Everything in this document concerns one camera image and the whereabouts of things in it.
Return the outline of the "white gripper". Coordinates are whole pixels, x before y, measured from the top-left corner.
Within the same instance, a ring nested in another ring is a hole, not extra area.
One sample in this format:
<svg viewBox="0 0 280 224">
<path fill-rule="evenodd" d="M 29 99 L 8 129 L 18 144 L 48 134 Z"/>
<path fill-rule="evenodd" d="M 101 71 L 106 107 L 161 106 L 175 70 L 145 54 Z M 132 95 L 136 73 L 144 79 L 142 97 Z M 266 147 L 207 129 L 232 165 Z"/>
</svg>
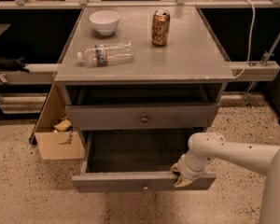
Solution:
<svg viewBox="0 0 280 224">
<path fill-rule="evenodd" d="M 180 173 L 180 176 L 174 183 L 175 188 L 184 188 L 198 179 L 204 172 L 205 167 L 213 161 L 209 157 L 197 157 L 187 152 L 182 155 L 177 163 L 174 163 L 170 171 Z"/>
</svg>

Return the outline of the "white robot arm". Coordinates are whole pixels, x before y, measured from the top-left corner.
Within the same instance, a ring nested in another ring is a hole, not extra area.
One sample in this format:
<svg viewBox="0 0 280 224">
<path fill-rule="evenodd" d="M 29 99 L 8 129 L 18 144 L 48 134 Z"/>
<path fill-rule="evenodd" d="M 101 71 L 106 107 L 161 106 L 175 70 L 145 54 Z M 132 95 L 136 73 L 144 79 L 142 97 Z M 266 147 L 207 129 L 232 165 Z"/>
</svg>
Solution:
<svg viewBox="0 0 280 224">
<path fill-rule="evenodd" d="M 280 224 L 280 146 L 228 142 L 221 133 L 195 133 L 188 147 L 171 167 L 178 173 L 176 188 L 197 180 L 213 159 L 228 161 L 266 176 L 259 224 Z"/>
</svg>

